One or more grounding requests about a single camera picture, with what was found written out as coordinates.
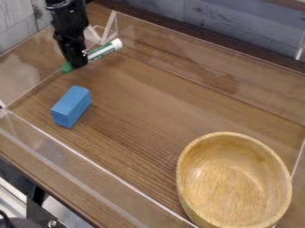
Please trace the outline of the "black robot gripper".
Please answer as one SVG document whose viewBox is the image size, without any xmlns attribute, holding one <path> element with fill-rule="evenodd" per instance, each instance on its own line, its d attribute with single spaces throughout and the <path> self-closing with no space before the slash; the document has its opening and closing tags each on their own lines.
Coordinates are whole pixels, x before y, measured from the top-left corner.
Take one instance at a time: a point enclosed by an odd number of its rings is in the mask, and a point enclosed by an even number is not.
<svg viewBox="0 0 305 228">
<path fill-rule="evenodd" d="M 83 31 L 88 27 L 85 0 L 45 0 L 54 39 L 65 61 L 77 69 L 88 63 Z"/>
</svg>

